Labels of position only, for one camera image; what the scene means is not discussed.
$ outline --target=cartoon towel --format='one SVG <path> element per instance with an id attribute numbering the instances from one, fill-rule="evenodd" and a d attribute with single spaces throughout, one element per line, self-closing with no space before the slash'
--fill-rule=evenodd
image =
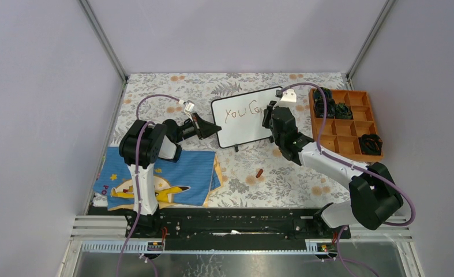
<path id="1" fill-rule="evenodd" d="M 211 151 L 185 151 L 176 163 L 158 159 L 154 165 L 159 208 L 174 204 L 207 206 L 211 191 L 222 187 L 222 171 Z M 107 196 L 108 210 L 133 209 L 132 175 L 118 147 L 108 147 L 94 191 Z"/>

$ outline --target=yellow cartoon character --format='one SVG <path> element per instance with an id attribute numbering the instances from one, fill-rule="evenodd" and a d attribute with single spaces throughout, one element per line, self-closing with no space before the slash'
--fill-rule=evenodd
<path id="1" fill-rule="evenodd" d="M 157 201 L 165 203 L 173 203 L 174 194 L 184 192 L 190 187 L 188 186 L 171 186 L 169 182 L 160 176 L 153 176 L 153 184 L 155 187 L 155 197 Z M 111 190 L 111 197 L 133 198 L 133 183 L 132 180 L 126 180 L 116 188 Z"/>

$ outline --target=floral tablecloth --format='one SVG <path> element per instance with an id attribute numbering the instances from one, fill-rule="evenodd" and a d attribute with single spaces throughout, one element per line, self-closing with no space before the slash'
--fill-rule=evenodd
<path id="1" fill-rule="evenodd" d="M 341 73 L 185 73 L 131 74 L 111 146 L 118 146 L 136 119 L 138 102 L 145 96 L 163 93 L 195 103 L 195 111 L 213 122 L 210 102 L 214 99 L 299 82 L 312 82 L 331 89 L 344 88 Z M 292 110 L 300 132 L 312 136 L 308 91 L 297 89 L 298 105 Z M 182 108 L 167 98 L 152 98 L 140 107 L 140 118 L 177 123 L 187 119 Z M 327 176 L 300 167 L 281 156 L 275 144 L 257 141 L 221 149 L 216 136 L 199 140 L 196 136 L 181 142 L 184 150 L 216 151 L 222 167 L 224 186 L 210 195 L 209 207 L 322 207 L 328 202 L 342 202 L 348 191 Z M 264 173 L 256 178 L 259 169 Z"/>

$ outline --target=wooden organizer box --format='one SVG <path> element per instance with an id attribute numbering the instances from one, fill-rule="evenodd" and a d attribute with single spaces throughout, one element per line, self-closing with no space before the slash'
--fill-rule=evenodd
<path id="1" fill-rule="evenodd" d="M 313 92 L 309 93 L 310 117 L 312 119 L 313 139 L 317 136 L 322 127 L 322 118 L 315 117 Z M 335 103 L 345 103 L 352 110 L 352 119 L 327 118 L 325 128 L 322 131 L 320 143 L 323 147 L 338 153 L 351 160 L 359 162 L 379 162 L 383 159 L 381 155 L 361 154 L 358 138 L 363 134 L 378 134 L 376 122 L 373 117 L 373 110 L 365 91 L 342 91 L 331 89 L 332 98 Z"/>

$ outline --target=gray wall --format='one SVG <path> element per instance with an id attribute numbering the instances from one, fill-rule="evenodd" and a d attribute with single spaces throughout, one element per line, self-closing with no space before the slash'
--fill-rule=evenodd
<path id="1" fill-rule="evenodd" d="M 399 1 L 354 84 L 369 91 L 384 163 L 417 206 L 426 276 L 454 276 L 454 1 Z"/>
<path id="2" fill-rule="evenodd" d="M 91 0 L 128 73 L 345 72 L 385 0 Z"/>
<path id="3" fill-rule="evenodd" d="M 121 82 L 77 1 L 0 1 L 0 276 L 54 276 Z"/>

